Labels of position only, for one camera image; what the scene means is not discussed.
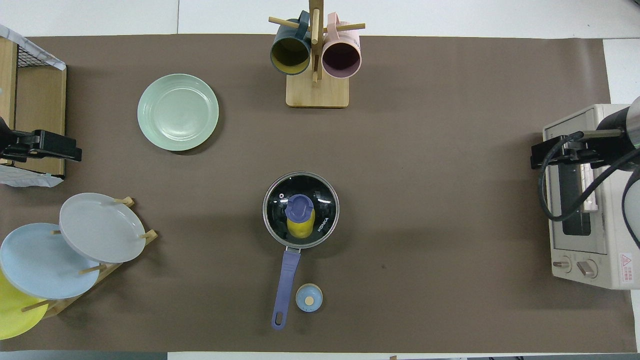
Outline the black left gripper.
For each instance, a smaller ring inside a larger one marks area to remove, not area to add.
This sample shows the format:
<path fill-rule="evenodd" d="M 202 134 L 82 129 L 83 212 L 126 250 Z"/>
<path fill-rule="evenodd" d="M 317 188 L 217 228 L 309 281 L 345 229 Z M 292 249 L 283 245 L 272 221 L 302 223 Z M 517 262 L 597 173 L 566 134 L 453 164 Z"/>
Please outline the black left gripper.
<path fill-rule="evenodd" d="M 2 159 L 26 162 L 32 144 L 35 158 L 82 161 L 82 149 L 77 146 L 77 141 L 72 137 L 46 130 L 14 131 L 9 128 L 3 117 L 0 118 L 0 157 Z"/>

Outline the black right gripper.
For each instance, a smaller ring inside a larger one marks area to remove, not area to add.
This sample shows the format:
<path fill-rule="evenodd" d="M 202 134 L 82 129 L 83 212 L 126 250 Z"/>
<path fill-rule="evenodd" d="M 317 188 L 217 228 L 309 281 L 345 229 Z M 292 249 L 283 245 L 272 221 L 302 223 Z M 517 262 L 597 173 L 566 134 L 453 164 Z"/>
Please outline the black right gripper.
<path fill-rule="evenodd" d="M 549 154 L 549 166 L 559 164 L 591 164 L 592 168 L 613 166 L 638 150 L 638 107 L 629 105 L 606 116 L 596 130 L 581 130 L 572 142 L 584 146 L 565 153 L 565 139 L 548 139 L 531 146 L 531 169 L 539 170 Z"/>

